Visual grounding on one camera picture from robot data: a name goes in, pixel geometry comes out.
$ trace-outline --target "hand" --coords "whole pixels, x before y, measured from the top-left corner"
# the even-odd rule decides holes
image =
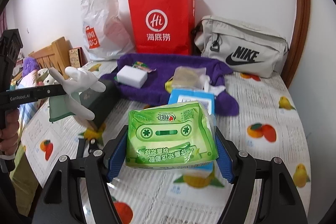
[[[17,140],[19,136],[17,130],[19,129],[19,110],[12,110],[7,113],[6,121],[7,127],[0,130],[0,150],[5,152],[7,156],[13,155],[17,150]]]
[[[96,92],[104,92],[106,86],[102,82],[99,82],[98,78],[91,71],[83,68],[66,67],[65,73],[71,78],[65,80],[58,70],[55,68],[49,69],[49,74],[62,85],[64,91],[67,93],[64,97],[64,102],[68,110],[83,119],[93,120],[95,114],[72,98],[71,94],[73,92],[83,92],[89,88]]]

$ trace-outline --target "brand logo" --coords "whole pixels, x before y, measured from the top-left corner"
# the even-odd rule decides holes
[[[159,115],[157,116],[157,119],[159,121],[172,122],[172,121],[175,121],[176,116],[174,114],[170,114],[170,113],[159,113]]]
[[[260,52],[250,50],[249,48],[244,48],[244,47],[238,46],[236,51],[231,53],[226,58],[225,62],[230,66],[261,63],[262,61],[255,61],[255,59],[258,57],[259,53]],[[232,60],[232,57],[235,57],[235,58],[240,59],[240,60],[245,60],[245,61]]]
[[[168,25],[168,17],[161,10],[151,10],[146,16],[146,25],[153,32],[162,32]]]
[[[11,97],[10,101],[16,101],[16,100],[22,100],[22,99],[26,99],[29,98],[30,95],[29,94],[25,94],[25,95],[20,95],[20,96],[15,96],[15,97]]]
[[[96,35],[96,32],[95,32],[94,28],[90,28],[90,26],[86,27],[86,37],[87,37],[87,41],[89,43],[89,48],[100,47],[99,40],[98,40],[98,37]]]

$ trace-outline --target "person's finger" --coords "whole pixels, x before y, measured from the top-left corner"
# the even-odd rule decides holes
[[[3,140],[2,142],[0,142],[0,150],[6,152],[7,150],[9,150],[10,148],[12,148],[13,146],[17,144],[18,139],[19,139],[19,135],[15,134],[10,139]]]
[[[16,150],[17,150],[17,146],[18,146],[18,144],[16,142],[14,146],[12,146],[11,148],[9,148],[8,150],[5,151],[5,154],[7,156],[13,155],[16,152]]]
[[[2,130],[2,134],[0,137],[3,140],[10,139],[17,133],[19,127],[20,127],[20,124],[18,121],[8,124],[7,127]]]
[[[13,123],[13,122],[17,122],[19,120],[19,110],[18,109],[14,109],[10,112],[7,113],[6,115],[6,120],[8,123]]]

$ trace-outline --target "white plastic bag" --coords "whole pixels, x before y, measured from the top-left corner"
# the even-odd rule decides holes
[[[85,48],[91,60],[118,59],[134,46],[119,19],[118,0],[81,0]]]

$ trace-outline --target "bedsheet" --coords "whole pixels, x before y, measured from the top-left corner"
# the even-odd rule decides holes
[[[91,62],[86,68],[97,76],[111,72],[116,62]],[[227,92],[239,103],[240,113],[235,117],[217,116],[217,126],[224,137],[234,142],[239,150],[253,157],[270,160],[283,159],[290,174],[297,167],[306,171],[305,183],[297,182],[306,213],[310,202],[310,158],[305,133],[290,94],[281,77],[273,73],[269,79],[259,79],[234,72],[225,76]],[[145,105],[120,100],[106,119],[103,142],[117,136],[128,122],[128,112]],[[78,135],[85,125],[74,117],[50,123],[48,103],[33,117],[22,137],[26,155],[41,185],[44,185],[56,160],[67,154],[76,157]],[[50,139],[54,150],[48,161],[40,149],[43,140]],[[120,174],[108,184],[109,191],[124,213],[125,223],[216,223],[226,204],[231,185],[215,165],[210,179],[183,177],[178,170],[137,170],[123,166]],[[253,223],[257,210],[261,180],[256,180],[253,197],[245,223]],[[88,200],[85,179],[81,182],[83,210],[87,223],[94,223]]]

